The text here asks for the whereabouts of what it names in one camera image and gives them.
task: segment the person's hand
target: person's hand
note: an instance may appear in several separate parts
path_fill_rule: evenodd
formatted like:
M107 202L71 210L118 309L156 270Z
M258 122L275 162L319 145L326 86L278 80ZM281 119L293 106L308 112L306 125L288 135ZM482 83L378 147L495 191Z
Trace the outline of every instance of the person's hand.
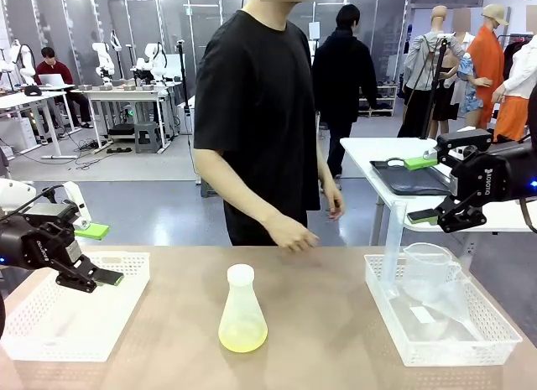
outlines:
M476 78L474 80L474 86L485 86L485 87L489 87L493 84L493 81L492 80L489 80L487 77L481 77L481 78Z
M308 231L305 226L281 212L272 214L263 223L263 227L279 247L293 252L307 250L316 246L319 241L319 238Z
M328 205L330 206L330 219L337 221L343 214L345 214L343 195L332 178L328 179L323 184L323 190L326 199L328 200Z
M499 103L503 101L505 97L505 86L502 84L498 89L493 93L493 103Z

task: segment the black hair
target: black hair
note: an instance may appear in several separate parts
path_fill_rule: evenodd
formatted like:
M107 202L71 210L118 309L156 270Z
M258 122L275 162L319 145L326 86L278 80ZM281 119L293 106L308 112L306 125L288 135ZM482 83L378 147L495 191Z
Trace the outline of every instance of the black hair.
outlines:
M336 17L337 27L339 29L350 29L356 22L360 22L360 10L354 4L346 4L341 7Z
M43 57L48 57L49 59L51 57L56 57L56 53L54 53L54 49L50 48L49 46L41 50L41 55Z

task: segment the black jacket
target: black jacket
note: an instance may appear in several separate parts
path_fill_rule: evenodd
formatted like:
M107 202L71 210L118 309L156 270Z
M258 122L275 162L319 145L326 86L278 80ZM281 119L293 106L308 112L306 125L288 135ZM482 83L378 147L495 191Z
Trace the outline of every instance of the black jacket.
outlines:
M315 52L315 107L327 122L356 121L359 93L377 106L377 78L368 47L350 29L336 29Z

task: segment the plastic beaker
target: plastic beaker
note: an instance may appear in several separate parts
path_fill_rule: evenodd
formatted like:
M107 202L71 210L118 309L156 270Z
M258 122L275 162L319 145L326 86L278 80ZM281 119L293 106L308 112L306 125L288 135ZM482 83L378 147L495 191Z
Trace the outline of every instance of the plastic beaker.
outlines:
M254 351L267 339L269 329L253 292L253 279L253 268L247 264L236 264L227 270L229 294L218 337L229 351Z
M415 243L404 250L406 265L403 273L403 289L421 302L436 299L444 283L454 278L461 265L451 260L451 254L436 245Z
M403 238L404 219L406 218L406 201L394 201L390 207L388 235L384 248L383 268L380 273L381 284L388 299L399 296L395 286L397 261L401 252L401 239Z

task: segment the white plastic basket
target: white plastic basket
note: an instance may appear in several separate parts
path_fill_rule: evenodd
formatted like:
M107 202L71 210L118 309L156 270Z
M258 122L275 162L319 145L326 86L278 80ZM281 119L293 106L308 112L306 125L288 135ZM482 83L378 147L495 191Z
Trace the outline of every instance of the white plastic basket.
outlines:
M149 281L149 254L92 252L100 268L125 275L92 294L61 287L51 272L6 320L2 346L15 361L105 362Z
M485 341L411 341L379 281L383 256L365 256L366 283L384 324L407 367L484 367L503 365L522 337L471 282L465 293L472 323ZM404 257L398 260L396 282L403 277Z

